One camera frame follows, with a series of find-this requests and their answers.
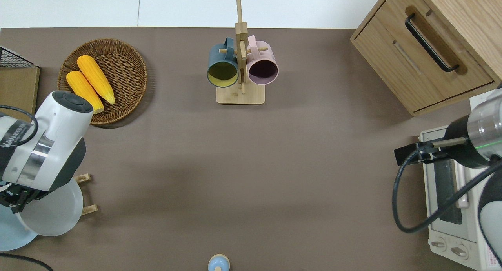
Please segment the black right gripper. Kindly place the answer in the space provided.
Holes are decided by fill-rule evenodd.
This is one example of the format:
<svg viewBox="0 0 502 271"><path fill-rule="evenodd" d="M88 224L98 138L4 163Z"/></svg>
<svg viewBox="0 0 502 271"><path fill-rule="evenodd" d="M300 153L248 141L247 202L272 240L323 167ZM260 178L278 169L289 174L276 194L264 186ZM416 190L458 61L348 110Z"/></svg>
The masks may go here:
<svg viewBox="0 0 502 271"><path fill-rule="evenodd" d="M434 162L439 162L441 160L449 160L449 155L446 152L441 151L440 148L434 148L432 142L418 141L394 150L397 166L400 167L411 153L421 147L425 148L417 153L416 156L412 157L409 161L409 164L431 164Z"/></svg>

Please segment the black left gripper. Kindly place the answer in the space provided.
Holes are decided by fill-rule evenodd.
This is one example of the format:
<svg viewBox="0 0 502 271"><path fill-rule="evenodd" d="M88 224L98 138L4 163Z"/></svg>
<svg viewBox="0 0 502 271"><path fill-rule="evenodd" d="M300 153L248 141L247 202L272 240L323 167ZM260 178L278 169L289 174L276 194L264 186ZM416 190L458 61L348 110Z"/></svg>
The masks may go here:
<svg viewBox="0 0 502 271"><path fill-rule="evenodd" d="M23 211L25 206L38 198L42 191L26 186L1 181L0 204L11 210L13 214Z"/></svg>

